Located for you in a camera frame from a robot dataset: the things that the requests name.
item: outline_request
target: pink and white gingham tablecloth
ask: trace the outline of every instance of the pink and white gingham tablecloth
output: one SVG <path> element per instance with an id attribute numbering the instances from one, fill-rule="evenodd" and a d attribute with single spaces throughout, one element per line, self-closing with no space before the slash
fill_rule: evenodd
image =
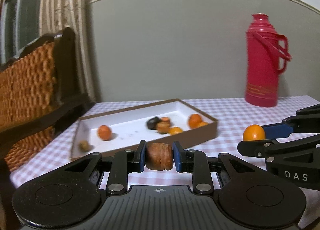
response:
<path id="1" fill-rule="evenodd" d="M 318 104 L 319 102 L 309 96 L 280 98 L 274 108 L 260 108 L 248 104 L 244 99 L 198 99 L 185 100 L 189 104 L 208 113 L 218 119 L 217 138 L 194 146 L 193 149 L 203 151 L 207 156 L 217 157 L 221 152 L 228 152 L 242 158 L 256 166 L 265 169 L 264 159 L 255 157 L 242 157 L 237 152 L 237 144 L 242 140 L 244 129 L 251 124 L 270 124 L 281 122 L 284 118 L 295 115 L 295 111 L 301 108 Z M 97 103 L 85 115 L 92 115 L 116 109 L 127 108 L 147 104 L 152 101 L 135 102 L 109 102 Z M 53 140 L 46 148 L 33 157 L 28 163 L 21 166 L 11 174 L 11 180 L 16 187 L 24 182 L 38 177 L 70 162 L 70 149 L 72 138 L 76 131 L 77 122 L 71 125 L 60 136 Z M 310 136 L 311 134 L 292 134 L 285 142 Z M 101 188 L 106 187 L 108 174 L 105 173 Z M 215 173 L 212 173 L 215 189 L 220 188 Z M 154 171 L 145 168 L 142 173 L 128 175 L 130 185 L 191 185 L 190 173 L 179 174 L 175 167 L 171 171 Z M 307 208 L 299 223 L 304 228 L 320 217 L 320 192 L 302 189 L 307 197 Z"/>

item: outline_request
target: cardboard box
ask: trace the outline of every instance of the cardboard box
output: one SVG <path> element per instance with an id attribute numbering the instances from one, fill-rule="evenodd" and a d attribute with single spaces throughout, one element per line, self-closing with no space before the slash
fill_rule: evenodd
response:
<path id="1" fill-rule="evenodd" d="M 190 129 L 188 118 L 191 114 L 201 115 L 203 121 L 208 122 L 200 128 Z M 176 135 L 159 134 L 156 130 L 149 130 L 146 122 L 155 117 L 170 117 L 172 126 L 183 129 Z M 108 125 L 113 132 L 109 141 L 103 141 L 97 135 L 101 125 Z M 180 100 L 172 99 L 146 105 L 140 105 L 96 115 L 81 117 L 73 138 L 70 159 L 72 161 L 91 152 L 100 152 L 103 156 L 113 156 L 117 151 L 136 150 L 141 140 L 147 144 L 162 142 L 172 144 L 179 141 L 184 149 L 206 142 L 217 136 L 217 119 Z M 90 152 L 79 149 L 79 142 L 87 140 L 92 146 Z"/>

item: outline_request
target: curtain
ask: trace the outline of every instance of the curtain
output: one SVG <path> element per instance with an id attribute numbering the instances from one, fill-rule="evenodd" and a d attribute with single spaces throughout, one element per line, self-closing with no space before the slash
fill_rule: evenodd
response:
<path id="1" fill-rule="evenodd" d="M 71 27 L 76 33 L 76 58 L 81 91 L 95 101 L 87 46 L 85 0 L 41 0 L 39 35 Z"/>

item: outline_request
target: thermos base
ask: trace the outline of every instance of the thermos base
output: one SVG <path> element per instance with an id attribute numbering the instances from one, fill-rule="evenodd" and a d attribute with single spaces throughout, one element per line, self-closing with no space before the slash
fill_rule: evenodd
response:
<path id="1" fill-rule="evenodd" d="M 245 94 L 245 100 L 254 106 L 263 107 L 263 108 L 272 108 L 277 105 L 277 98 L 261 98 L 257 96 L 250 95 L 249 93 Z"/>

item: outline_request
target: gray-green wall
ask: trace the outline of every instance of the gray-green wall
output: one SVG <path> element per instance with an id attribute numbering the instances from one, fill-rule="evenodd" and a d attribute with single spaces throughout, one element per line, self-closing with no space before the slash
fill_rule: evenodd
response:
<path id="1" fill-rule="evenodd" d="M 320 100 L 320 15 L 290 0 L 100 0 L 89 5 L 98 101 L 243 97 L 245 32 L 263 12 L 287 36 L 280 95 Z"/>

